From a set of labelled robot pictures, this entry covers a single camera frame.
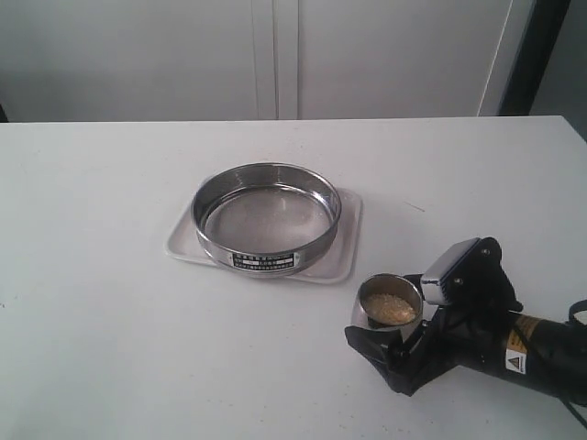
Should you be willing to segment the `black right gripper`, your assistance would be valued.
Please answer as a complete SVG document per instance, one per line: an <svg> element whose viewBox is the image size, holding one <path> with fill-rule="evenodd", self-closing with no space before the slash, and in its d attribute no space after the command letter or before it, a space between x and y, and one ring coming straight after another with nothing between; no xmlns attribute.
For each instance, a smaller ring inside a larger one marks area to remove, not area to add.
<svg viewBox="0 0 587 440"><path fill-rule="evenodd" d="M392 390L411 396L458 365L486 374L503 372L504 340L523 305L502 268L499 242L491 236L479 239L450 281L451 303L433 305L432 318L423 320L406 342L398 329L344 329L348 345L387 372ZM423 292L421 274L403 278Z"/></svg>

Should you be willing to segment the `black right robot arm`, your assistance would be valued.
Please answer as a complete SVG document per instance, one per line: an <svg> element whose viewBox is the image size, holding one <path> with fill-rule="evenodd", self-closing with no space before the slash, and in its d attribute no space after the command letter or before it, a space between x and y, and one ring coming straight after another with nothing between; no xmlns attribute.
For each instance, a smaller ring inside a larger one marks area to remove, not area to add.
<svg viewBox="0 0 587 440"><path fill-rule="evenodd" d="M586 403L586 327L576 302L563 323L526 315L493 237L450 247L422 274L382 273L359 287L345 337L407 396L464 367Z"/></svg>

